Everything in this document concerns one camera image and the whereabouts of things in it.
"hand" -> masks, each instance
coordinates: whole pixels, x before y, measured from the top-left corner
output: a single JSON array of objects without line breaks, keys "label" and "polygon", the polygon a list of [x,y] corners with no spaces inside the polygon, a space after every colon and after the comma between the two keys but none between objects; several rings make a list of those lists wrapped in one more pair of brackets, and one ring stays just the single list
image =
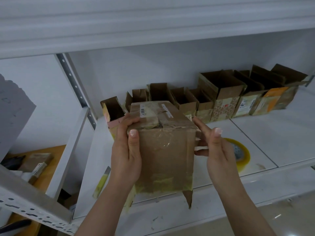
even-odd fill
[{"label": "hand", "polygon": [[221,128],[211,130],[196,117],[193,122],[202,132],[198,146],[208,146],[208,149],[195,151],[195,155],[208,156],[208,173],[219,196],[233,197],[244,193],[245,189],[236,167],[234,148],[221,137]]},{"label": "hand", "polygon": [[138,122],[140,117],[131,118],[127,113],[120,122],[112,147],[112,172],[109,182],[119,190],[130,192],[141,172],[139,132],[132,129],[127,137],[129,125]]}]

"person's left hand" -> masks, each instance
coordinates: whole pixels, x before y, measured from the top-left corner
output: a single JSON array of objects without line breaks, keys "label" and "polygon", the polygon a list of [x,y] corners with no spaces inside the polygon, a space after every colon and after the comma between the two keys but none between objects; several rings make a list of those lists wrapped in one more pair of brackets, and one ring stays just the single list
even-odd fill
[{"label": "person's left hand", "polygon": [[132,129],[127,136],[127,128],[139,120],[140,117],[131,118],[130,114],[127,113],[119,123],[112,147],[112,172],[109,181],[120,190],[128,191],[128,193],[139,179],[142,162],[139,132]]}]

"person's right hand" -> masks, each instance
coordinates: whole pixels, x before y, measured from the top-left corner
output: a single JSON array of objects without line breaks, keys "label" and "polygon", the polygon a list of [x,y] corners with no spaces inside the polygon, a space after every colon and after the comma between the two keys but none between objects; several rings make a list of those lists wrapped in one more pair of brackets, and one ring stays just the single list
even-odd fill
[{"label": "person's right hand", "polygon": [[211,130],[197,117],[193,118],[193,122],[202,132],[198,146],[208,146],[208,149],[195,151],[195,155],[208,156],[207,169],[219,196],[233,197],[244,193],[236,167],[234,148],[221,137],[221,128]]}]

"wooden surface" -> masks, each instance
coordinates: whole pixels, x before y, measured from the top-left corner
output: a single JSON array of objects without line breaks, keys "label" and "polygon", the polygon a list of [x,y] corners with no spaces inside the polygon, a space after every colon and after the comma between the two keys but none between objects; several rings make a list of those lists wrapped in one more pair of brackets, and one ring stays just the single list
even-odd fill
[{"label": "wooden surface", "polygon": [[[10,156],[23,156],[26,155],[26,160],[30,155],[33,153],[51,153],[53,155],[53,160],[50,162],[50,164],[45,168],[45,170],[41,173],[39,176],[38,180],[33,184],[37,189],[39,189],[42,192],[46,192],[50,180],[53,177],[53,174],[56,170],[56,167],[59,163],[59,160],[61,158],[61,155],[65,149],[65,145],[62,146],[57,146],[57,147],[50,147],[50,148],[45,148],[45,149],[40,149],[36,151],[30,151],[30,152],[24,152],[20,153],[17,155],[10,155]],[[8,223],[13,223],[22,219],[26,219],[25,217],[13,213],[8,221]],[[39,228],[41,224],[32,221],[32,224],[24,231],[21,233],[16,234],[16,236],[36,236],[38,234]]]}]

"white wall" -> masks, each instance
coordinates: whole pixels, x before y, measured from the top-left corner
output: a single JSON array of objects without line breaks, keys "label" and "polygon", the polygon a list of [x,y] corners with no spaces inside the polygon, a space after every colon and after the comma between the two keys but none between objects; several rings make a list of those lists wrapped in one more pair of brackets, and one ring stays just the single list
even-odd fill
[{"label": "white wall", "polygon": [[[54,55],[2,59],[0,73],[21,87],[37,106],[10,151],[66,144],[82,107]],[[82,181],[93,133],[87,121],[65,180],[69,191]]]},{"label": "white wall", "polygon": [[[117,95],[123,103],[126,91],[149,83],[196,87],[202,71],[250,69],[252,64],[271,69],[280,63],[309,74],[315,70],[314,37],[315,29],[305,29],[81,51],[71,56],[86,63],[85,72],[91,75],[85,77],[97,79],[103,99]],[[101,100],[95,101],[99,110]]]}]

